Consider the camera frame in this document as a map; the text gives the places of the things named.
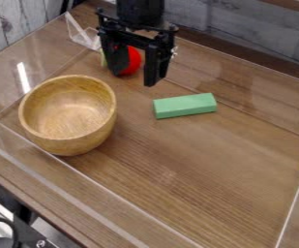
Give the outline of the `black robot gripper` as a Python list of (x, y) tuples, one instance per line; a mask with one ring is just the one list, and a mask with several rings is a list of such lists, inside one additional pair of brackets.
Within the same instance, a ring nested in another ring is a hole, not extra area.
[(96, 9), (106, 68), (114, 76), (129, 65), (128, 47), (145, 49), (144, 86), (165, 78), (177, 27), (162, 19), (164, 0), (116, 0), (112, 9)]

